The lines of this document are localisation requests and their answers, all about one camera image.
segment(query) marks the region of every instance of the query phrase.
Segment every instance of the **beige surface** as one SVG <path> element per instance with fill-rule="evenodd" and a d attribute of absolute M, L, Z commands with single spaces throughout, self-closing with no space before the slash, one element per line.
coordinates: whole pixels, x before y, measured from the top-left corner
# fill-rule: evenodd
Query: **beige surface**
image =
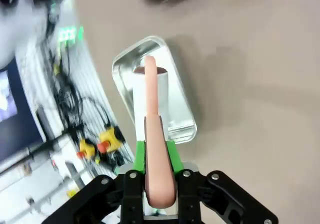
<path fill-rule="evenodd" d="M 284 224 L 319 223 L 319 0 L 76 0 L 120 128 L 132 121 L 112 80 L 114 57 L 163 37 L 198 123 L 178 149 L 202 173 L 222 170 Z M 203 209 L 203 221 L 221 223 Z"/>

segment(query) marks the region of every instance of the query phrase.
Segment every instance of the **screw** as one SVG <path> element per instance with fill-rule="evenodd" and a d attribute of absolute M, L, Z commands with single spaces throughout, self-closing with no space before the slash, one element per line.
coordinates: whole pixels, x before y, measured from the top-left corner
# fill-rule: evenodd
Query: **screw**
<path fill-rule="evenodd" d="M 212 178 L 213 180 L 218 180 L 218 179 L 219 179 L 219 175 L 218 175 L 217 173 L 213 173 L 212 176 L 211 176 L 211 178 Z"/>
<path fill-rule="evenodd" d="M 130 173 L 129 177 L 131 178 L 136 178 L 137 174 L 136 173 Z"/>
<path fill-rule="evenodd" d="M 108 179 L 102 179 L 101 184 L 102 184 L 102 185 L 105 185 L 105 184 L 107 184 L 108 182 L 109 182 Z"/>
<path fill-rule="evenodd" d="M 191 175 L 191 173 L 189 171 L 184 171 L 183 172 L 183 176 L 186 177 L 186 178 L 190 177 L 190 175 Z"/>

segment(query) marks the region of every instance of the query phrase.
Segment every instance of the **silver tray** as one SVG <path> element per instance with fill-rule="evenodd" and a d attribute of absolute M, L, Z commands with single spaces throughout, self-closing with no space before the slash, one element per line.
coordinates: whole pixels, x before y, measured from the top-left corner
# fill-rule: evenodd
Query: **silver tray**
<path fill-rule="evenodd" d="M 152 55 L 157 66 L 163 67 L 169 75 L 169 139 L 175 143 L 191 141 L 197 133 L 197 125 L 185 95 L 183 84 L 176 64 L 165 41 L 156 36 L 149 36 L 120 53 L 112 65 L 112 77 L 119 94 L 135 122 L 133 100 L 133 71 L 143 66 L 146 55 Z"/>

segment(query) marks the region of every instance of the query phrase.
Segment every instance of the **green led light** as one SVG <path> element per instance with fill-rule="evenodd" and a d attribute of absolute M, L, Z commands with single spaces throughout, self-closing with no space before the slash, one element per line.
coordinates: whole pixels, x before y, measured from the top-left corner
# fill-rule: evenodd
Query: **green led light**
<path fill-rule="evenodd" d="M 78 32 L 75 26 L 62 28 L 58 34 L 58 42 L 66 42 L 66 41 L 75 42 L 76 37 L 78 40 L 83 40 L 84 39 L 83 32 L 84 32 L 83 26 L 79 28 Z"/>

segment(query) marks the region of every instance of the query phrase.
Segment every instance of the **computer screen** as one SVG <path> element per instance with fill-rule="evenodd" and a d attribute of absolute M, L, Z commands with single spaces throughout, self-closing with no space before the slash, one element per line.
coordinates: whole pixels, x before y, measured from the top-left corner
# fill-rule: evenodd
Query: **computer screen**
<path fill-rule="evenodd" d="M 24 93 L 14 58 L 0 69 L 0 162 L 43 142 Z"/>
<path fill-rule="evenodd" d="M 18 113 L 14 101 L 9 84 L 8 71 L 0 72 L 0 122 Z"/>

